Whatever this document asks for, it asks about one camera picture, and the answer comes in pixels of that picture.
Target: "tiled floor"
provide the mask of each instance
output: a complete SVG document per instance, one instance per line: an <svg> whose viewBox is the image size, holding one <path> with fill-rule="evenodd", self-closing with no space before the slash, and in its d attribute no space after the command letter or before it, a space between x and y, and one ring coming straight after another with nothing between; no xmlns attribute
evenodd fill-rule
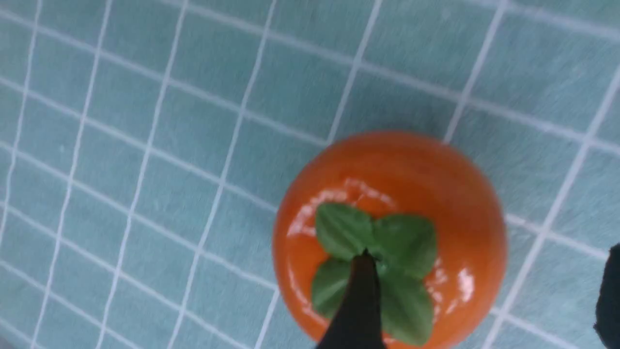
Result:
<svg viewBox="0 0 620 349"><path fill-rule="evenodd" d="M460 349L602 348L620 240L616 0L0 0L0 334L18 348L311 348L271 226L335 139L443 139L510 265Z"/></svg>

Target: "tile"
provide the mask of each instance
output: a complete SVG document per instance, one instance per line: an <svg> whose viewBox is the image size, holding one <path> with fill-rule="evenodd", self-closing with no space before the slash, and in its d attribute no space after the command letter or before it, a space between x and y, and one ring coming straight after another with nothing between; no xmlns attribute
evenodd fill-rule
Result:
<svg viewBox="0 0 620 349"><path fill-rule="evenodd" d="M94 348L99 328L71 309L50 298L37 343L47 349Z"/></svg>
<svg viewBox="0 0 620 349"><path fill-rule="evenodd" d="M372 0L281 0L271 28L323 48L355 56Z"/></svg>
<svg viewBox="0 0 620 349"><path fill-rule="evenodd" d="M0 142L13 145L17 120L22 107L22 94L0 85Z"/></svg>
<svg viewBox="0 0 620 349"><path fill-rule="evenodd" d="M498 349L560 349L540 337L504 322L500 328L493 347Z"/></svg>
<svg viewBox="0 0 620 349"><path fill-rule="evenodd" d="M577 347L603 349L592 325L604 261L545 242L511 313Z"/></svg>
<svg viewBox="0 0 620 349"><path fill-rule="evenodd" d="M272 0L191 0L190 2L254 24L264 25Z"/></svg>
<svg viewBox="0 0 620 349"><path fill-rule="evenodd" d="M533 6L563 16L586 20L620 29L620 4L615 0L516 0L519 5Z"/></svg>
<svg viewBox="0 0 620 349"><path fill-rule="evenodd" d="M32 58L30 88L81 112L94 56L45 35L38 35Z"/></svg>
<svg viewBox="0 0 620 349"><path fill-rule="evenodd" d="M491 331L495 316L487 315L484 320L476 327L475 331L471 333L464 341L459 343L454 349L479 349L482 348L484 340L487 339L487 335Z"/></svg>
<svg viewBox="0 0 620 349"><path fill-rule="evenodd" d="M88 116L146 143L160 81L101 60Z"/></svg>
<svg viewBox="0 0 620 349"><path fill-rule="evenodd" d="M136 212L198 243L217 185L157 158L149 159Z"/></svg>
<svg viewBox="0 0 620 349"><path fill-rule="evenodd" d="M165 348L177 321L177 311L143 293L124 280L118 288L108 327L142 348Z"/></svg>
<svg viewBox="0 0 620 349"><path fill-rule="evenodd" d="M187 14L172 77L241 103L259 43L258 35Z"/></svg>
<svg viewBox="0 0 620 349"><path fill-rule="evenodd" d="M102 320L112 277L110 271L62 245L51 290L95 319Z"/></svg>
<svg viewBox="0 0 620 349"><path fill-rule="evenodd" d="M123 271L167 299L181 304L194 252L133 221Z"/></svg>
<svg viewBox="0 0 620 349"><path fill-rule="evenodd" d="M268 43L248 109L327 138L350 67Z"/></svg>
<svg viewBox="0 0 620 349"><path fill-rule="evenodd" d="M466 110L452 145L490 178L506 212L542 223L578 145L475 109Z"/></svg>
<svg viewBox="0 0 620 349"><path fill-rule="evenodd" d="M494 10L453 0L385 1L367 61L448 88L463 89Z"/></svg>
<svg viewBox="0 0 620 349"><path fill-rule="evenodd" d="M97 46L104 12L105 1L101 0L45 1L39 23L74 39Z"/></svg>
<svg viewBox="0 0 620 349"><path fill-rule="evenodd" d="M620 61L620 45L511 14L493 43L472 95L578 131Z"/></svg>
<svg viewBox="0 0 620 349"><path fill-rule="evenodd" d="M2 42L0 76L17 84L24 84L31 36L30 29L0 19L0 40Z"/></svg>
<svg viewBox="0 0 620 349"><path fill-rule="evenodd" d="M590 149L553 225L557 233L609 250L618 243L617 155Z"/></svg>
<svg viewBox="0 0 620 349"><path fill-rule="evenodd" d="M126 225L125 214L73 187L64 213L65 239L116 265Z"/></svg>
<svg viewBox="0 0 620 349"><path fill-rule="evenodd" d="M235 349L236 347L203 329L196 322L184 318L173 349Z"/></svg>
<svg viewBox="0 0 620 349"><path fill-rule="evenodd" d="M37 10L37 0L2 0L0 9L13 12L20 17L33 19Z"/></svg>
<svg viewBox="0 0 620 349"><path fill-rule="evenodd" d="M320 151L315 145L244 121L232 156L228 182L278 204L295 176Z"/></svg>
<svg viewBox="0 0 620 349"><path fill-rule="evenodd" d="M28 98L19 149L69 174L79 120Z"/></svg>
<svg viewBox="0 0 620 349"><path fill-rule="evenodd" d="M116 0L110 10L103 47L163 73L178 18L178 8L159 1Z"/></svg>
<svg viewBox="0 0 620 349"><path fill-rule="evenodd" d="M56 230L67 182L18 158L11 177L9 204L36 222Z"/></svg>
<svg viewBox="0 0 620 349"><path fill-rule="evenodd" d="M272 296L272 290L201 258L187 309L238 342L254 346Z"/></svg>
<svg viewBox="0 0 620 349"><path fill-rule="evenodd" d="M15 274L0 268L0 317L16 329L32 336L37 325L43 291L20 279Z"/></svg>
<svg viewBox="0 0 620 349"><path fill-rule="evenodd" d="M502 288L495 299L497 307L501 307L506 300L535 239L536 235L526 231L525 228L508 225L508 266Z"/></svg>
<svg viewBox="0 0 620 349"><path fill-rule="evenodd" d="M85 126L75 178L129 206L133 200L143 151Z"/></svg>
<svg viewBox="0 0 620 349"><path fill-rule="evenodd" d="M454 102L360 71L342 114L337 137L399 129L443 138L455 107Z"/></svg>
<svg viewBox="0 0 620 349"><path fill-rule="evenodd" d="M274 220L274 213L224 191L205 250L244 271L275 282L272 262Z"/></svg>
<svg viewBox="0 0 620 349"><path fill-rule="evenodd" d="M312 348L315 345L295 322L282 299L278 299L262 347Z"/></svg>
<svg viewBox="0 0 620 349"><path fill-rule="evenodd" d="M41 284L50 274L55 240L8 213L0 258Z"/></svg>
<svg viewBox="0 0 620 349"><path fill-rule="evenodd" d="M153 144L219 176L236 121L235 112L168 87Z"/></svg>

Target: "black object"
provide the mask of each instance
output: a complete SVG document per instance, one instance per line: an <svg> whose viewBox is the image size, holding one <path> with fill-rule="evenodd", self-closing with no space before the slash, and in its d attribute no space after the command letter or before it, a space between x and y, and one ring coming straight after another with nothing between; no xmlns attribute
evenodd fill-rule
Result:
<svg viewBox="0 0 620 349"><path fill-rule="evenodd" d="M620 349L620 243L605 264L594 329L607 349Z"/></svg>
<svg viewBox="0 0 620 349"><path fill-rule="evenodd" d="M380 292L374 259L364 251L351 263L345 296L316 349L386 349Z"/></svg>

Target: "orange persimmon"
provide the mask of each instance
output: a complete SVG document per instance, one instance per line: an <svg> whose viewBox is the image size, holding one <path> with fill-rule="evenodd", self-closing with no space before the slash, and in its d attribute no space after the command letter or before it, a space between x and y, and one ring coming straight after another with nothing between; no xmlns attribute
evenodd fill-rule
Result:
<svg viewBox="0 0 620 349"><path fill-rule="evenodd" d="M502 211L489 181L440 142L406 132L356 135L308 163L286 193L275 222L273 262L282 298L301 328L319 340L329 322L312 310L311 285L327 258L314 214L324 202L346 202L379 218L428 217L438 257L424 279L435 315L422 348L451 348L491 309L507 263ZM390 349L413 348L384 336Z"/></svg>

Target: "persimmon calyx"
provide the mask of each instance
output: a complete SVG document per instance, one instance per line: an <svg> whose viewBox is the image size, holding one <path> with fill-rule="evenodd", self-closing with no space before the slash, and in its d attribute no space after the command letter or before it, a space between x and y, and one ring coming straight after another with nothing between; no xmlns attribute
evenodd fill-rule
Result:
<svg viewBox="0 0 620 349"><path fill-rule="evenodd" d="M433 302L423 278L433 269L437 240L433 223L414 214L373 220L355 207L325 202L316 211L316 236L330 255L312 281L312 306L331 319L345 295L353 257L368 250L377 262L382 330L423 345L433 327Z"/></svg>

